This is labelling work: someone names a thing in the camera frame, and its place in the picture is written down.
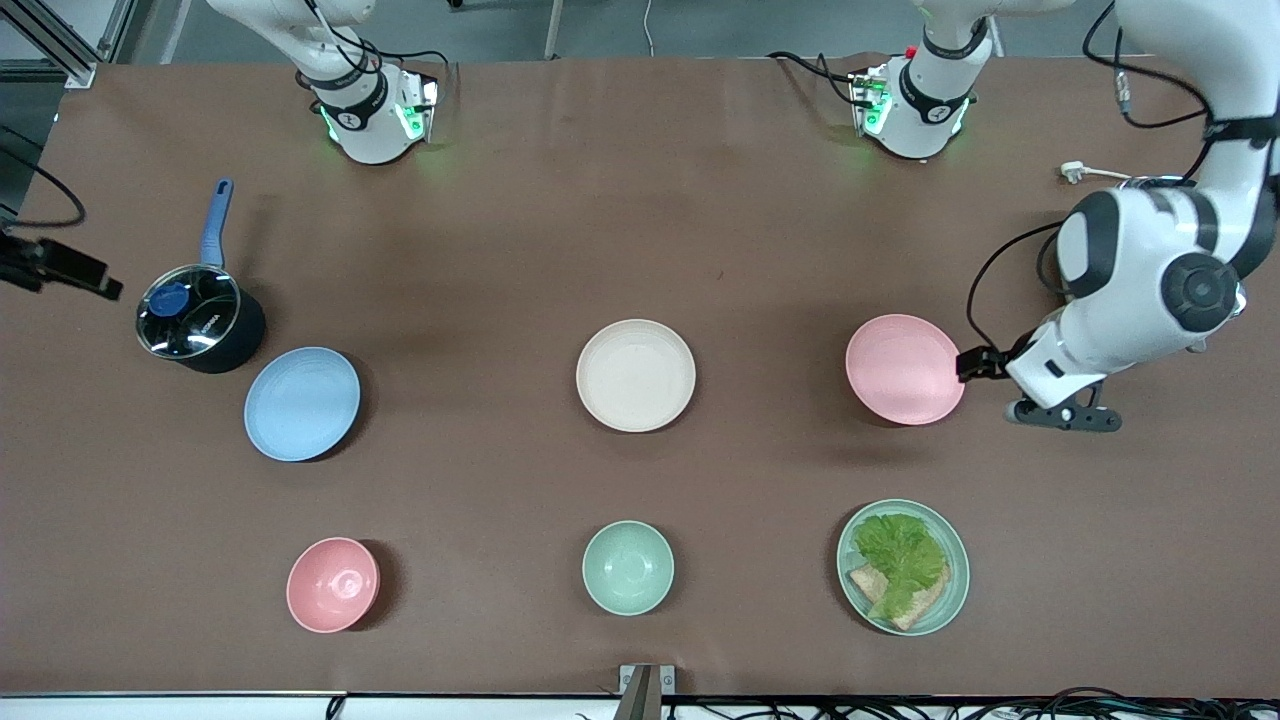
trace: power plug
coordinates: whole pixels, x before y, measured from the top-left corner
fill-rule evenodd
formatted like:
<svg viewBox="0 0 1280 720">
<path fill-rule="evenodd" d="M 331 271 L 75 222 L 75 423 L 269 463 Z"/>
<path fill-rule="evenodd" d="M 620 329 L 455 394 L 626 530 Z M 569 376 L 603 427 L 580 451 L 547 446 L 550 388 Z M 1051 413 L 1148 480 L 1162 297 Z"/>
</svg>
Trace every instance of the power plug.
<svg viewBox="0 0 1280 720">
<path fill-rule="evenodd" d="M 1062 163 L 1062 165 L 1057 169 L 1059 174 L 1061 174 L 1064 178 L 1066 178 L 1066 182 L 1069 182 L 1071 184 L 1079 184 L 1080 181 L 1084 179 L 1084 173 L 1087 170 L 1088 170 L 1088 168 L 1085 168 L 1084 163 L 1082 163 L 1079 160 L 1071 160 L 1070 163 Z"/>
</svg>

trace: blue plate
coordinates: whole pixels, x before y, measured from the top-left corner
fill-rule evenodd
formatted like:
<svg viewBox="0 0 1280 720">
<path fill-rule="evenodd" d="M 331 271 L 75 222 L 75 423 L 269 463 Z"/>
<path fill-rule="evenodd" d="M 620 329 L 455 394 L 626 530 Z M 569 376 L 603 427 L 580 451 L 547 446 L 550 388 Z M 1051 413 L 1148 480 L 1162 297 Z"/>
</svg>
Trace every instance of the blue plate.
<svg viewBox="0 0 1280 720">
<path fill-rule="evenodd" d="M 328 347 L 300 347 L 271 360 L 244 398 L 244 430 L 262 455 L 310 460 L 338 445 L 360 410 L 360 378 Z"/>
</svg>

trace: pink bowl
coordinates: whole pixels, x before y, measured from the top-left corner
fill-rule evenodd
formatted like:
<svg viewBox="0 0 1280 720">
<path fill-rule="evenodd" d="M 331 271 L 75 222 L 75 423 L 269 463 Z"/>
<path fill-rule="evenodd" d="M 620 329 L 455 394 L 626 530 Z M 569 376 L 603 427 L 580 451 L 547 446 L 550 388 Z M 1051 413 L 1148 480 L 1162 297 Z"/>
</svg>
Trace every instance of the pink bowl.
<svg viewBox="0 0 1280 720">
<path fill-rule="evenodd" d="M 378 562 L 357 541 L 323 539 L 298 556 L 284 594 L 298 625 L 312 633 L 346 630 L 378 597 Z"/>
</svg>

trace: pink plate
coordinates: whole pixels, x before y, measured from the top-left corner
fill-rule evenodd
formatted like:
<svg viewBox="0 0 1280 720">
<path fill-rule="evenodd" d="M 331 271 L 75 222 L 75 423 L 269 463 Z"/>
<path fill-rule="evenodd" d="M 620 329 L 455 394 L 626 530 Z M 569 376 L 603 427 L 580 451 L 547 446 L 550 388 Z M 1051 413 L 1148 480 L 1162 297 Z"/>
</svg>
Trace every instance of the pink plate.
<svg viewBox="0 0 1280 720">
<path fill-rule="evenodd" d="M 873 413 L 904 425 L 946 418 L 960 404 L 956 345 L 913 315 L 881 315 L 858 328 L 845 351 L 849 384 Z"/>
</svg>

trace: blue pan handle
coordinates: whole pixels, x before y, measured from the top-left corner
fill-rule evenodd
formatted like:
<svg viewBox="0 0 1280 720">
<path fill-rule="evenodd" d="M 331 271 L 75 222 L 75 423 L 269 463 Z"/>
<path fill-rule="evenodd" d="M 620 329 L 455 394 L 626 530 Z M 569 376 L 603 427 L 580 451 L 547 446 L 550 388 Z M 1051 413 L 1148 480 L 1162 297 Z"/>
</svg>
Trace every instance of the blue pan handle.
<svg viewBox="0 0 1280 720">
<path fill-rule="evenodd" d="M 223 178 L 214 186 L 209 215 L 205 217 L 205 232 L 200 236 L 200 261 L 205 265 L 223 266 L 223 224 L 232 205 L 233 190 L 236 183 L 232 178 Z"/>
</svg>

